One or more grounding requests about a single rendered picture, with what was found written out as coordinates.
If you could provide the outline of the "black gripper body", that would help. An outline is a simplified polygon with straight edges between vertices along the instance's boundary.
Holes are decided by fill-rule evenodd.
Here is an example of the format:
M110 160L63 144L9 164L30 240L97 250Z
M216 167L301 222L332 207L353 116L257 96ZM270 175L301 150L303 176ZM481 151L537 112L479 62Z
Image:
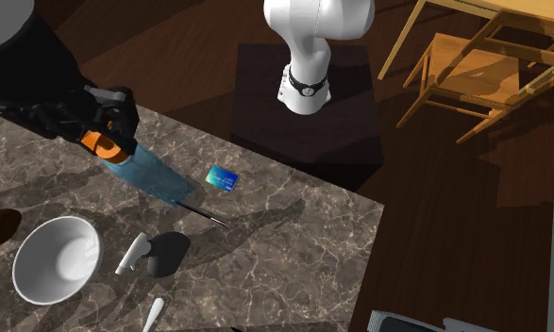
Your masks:
M93 85L80 72L72 52L37 12L0 45L2 105L56 103L68 91Z

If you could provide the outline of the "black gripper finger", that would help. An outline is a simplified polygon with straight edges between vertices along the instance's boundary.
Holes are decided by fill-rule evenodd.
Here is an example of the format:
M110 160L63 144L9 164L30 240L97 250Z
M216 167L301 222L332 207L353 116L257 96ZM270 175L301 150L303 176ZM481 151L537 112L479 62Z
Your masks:
M92 128L110 139L121 150L133 155L137 147L135 133L140 121L133 91L124 86L97 89L86 86L95 99L96 109L90 114Z
M24 108L0 105L0 117L49 140L60 137L80 143L90 129L89 122L63 104L46 103Z

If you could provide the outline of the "blue bottle with orange cap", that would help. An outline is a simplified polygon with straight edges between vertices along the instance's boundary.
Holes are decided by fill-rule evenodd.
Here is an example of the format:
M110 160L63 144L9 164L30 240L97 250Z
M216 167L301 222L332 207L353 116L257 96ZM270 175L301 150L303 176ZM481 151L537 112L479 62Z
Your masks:
M136 145L134 154L129 155L109 138L91 130L80 142L119 178L171 206L184 203L193 192L193 186L185 177L140 144Z

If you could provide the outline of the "blue card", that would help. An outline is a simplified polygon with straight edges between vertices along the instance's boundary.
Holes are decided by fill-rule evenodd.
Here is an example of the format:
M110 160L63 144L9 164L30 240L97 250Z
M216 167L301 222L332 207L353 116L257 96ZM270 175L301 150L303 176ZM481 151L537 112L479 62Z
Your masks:
M218 166L212 166L206 176L206 181L224 191L232 191L239 176Z

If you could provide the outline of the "thin black pen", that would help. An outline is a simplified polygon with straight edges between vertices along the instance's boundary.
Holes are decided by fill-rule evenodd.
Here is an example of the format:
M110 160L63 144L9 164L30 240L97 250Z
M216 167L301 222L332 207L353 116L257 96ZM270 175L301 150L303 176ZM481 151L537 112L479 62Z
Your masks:
M217 224L219 224L219 225L222 225L222 226L225 226L225 227L228 226L225 222L222 222L222 221L220 221L219 219L217 219L217 218L215 218L215 217L209 215L208 213L206 213L206 212L204 212L204 211L202 211L202 210L199 210L199 209L197 209L197 208L195 208L195 207L188 206L188 205L186 205L186 204L184 204L184 203L181 203L181 202L179 202L179 201L176 201L176 204L179 205L179 206L181 206L181 207L183 207L183 208L188 209L188 210L191 211L191 212L197 213L198 215L201 215L201 216L203 216L203 217L205 217L205 218L207 218L207 219L209 219L209 220L211 220L211 221L213 221L213 222L215 222L215 223L217 223Z

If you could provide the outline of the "black rounded object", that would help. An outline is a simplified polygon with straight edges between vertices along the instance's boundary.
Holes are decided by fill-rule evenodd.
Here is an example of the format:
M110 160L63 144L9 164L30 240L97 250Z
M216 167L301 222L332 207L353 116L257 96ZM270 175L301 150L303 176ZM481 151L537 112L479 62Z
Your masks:
M148 242L151 250L145 255L147 272L154 278L175 274L191 246L190 239L176 231L158 234Z

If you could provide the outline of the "white bowl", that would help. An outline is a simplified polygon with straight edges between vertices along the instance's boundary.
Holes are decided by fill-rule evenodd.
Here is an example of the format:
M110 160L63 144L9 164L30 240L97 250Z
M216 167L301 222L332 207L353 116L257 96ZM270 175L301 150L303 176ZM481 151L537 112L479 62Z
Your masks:
M103 244L94 226L61 216L36 227L19 247L12 283L27 302L50 306L78 293L97 274Z

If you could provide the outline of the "dark robot stand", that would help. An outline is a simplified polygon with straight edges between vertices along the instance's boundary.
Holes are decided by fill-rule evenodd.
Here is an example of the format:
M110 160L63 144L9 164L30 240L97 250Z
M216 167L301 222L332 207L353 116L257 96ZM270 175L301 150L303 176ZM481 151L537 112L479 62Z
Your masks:
M356 191L384 163L368 52L363 45L330 50L331 99L316 113L299 115L277 99L288 47L241 44L230 140Z

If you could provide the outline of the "white stick-shaped object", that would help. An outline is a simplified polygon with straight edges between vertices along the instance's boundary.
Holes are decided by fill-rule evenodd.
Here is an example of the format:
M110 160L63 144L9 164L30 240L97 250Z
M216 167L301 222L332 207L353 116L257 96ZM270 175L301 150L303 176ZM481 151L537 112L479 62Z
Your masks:
M159 317L161 310L164 307L164 299L163 298L156 298L154 302L152 303L152 306L150 308L150 311L148 313L147 319L143 325L143 331L142 332L150 332L150 329L152 328L153 324Z

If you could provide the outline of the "wooden chair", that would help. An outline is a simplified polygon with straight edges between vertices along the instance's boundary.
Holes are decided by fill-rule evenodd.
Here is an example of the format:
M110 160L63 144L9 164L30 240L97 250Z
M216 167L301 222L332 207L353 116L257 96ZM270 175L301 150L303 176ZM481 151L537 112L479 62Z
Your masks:
M554 18L505 8L470 40L437 33L405 81L421 75L419 95L396 126L423 105L479 117L462 143L554 87L554 51L498 40L503 26L554 37Z

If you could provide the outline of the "wooden table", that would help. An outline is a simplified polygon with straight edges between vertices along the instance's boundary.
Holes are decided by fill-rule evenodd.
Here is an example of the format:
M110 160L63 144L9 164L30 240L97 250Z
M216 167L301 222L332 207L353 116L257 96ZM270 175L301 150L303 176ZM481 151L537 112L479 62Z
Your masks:
M389 56L378 74L379 80L382 80L386 75L401 45L414 25L416 18L426 4L455 9L486 19L493 18L504 8L554 19L554 0L417 0L407 22L404 24Z

